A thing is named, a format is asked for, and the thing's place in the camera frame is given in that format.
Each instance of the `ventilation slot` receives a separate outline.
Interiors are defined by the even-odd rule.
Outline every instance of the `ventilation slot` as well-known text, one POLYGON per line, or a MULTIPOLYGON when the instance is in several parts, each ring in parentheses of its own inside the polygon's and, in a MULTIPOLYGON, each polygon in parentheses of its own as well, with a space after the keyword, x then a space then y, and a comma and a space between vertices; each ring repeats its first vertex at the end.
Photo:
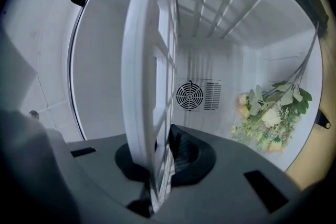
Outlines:
POLYGON ((176 93, 176 100, 181 107, 190 111, 202 103, 203 91, 190 80, 189 83, 179 87, 176 93))
POLYGON ((208 82, 206 84, 204 110, 217 110, 219 100, 221 99, 222 85, 218 83, 208 82))

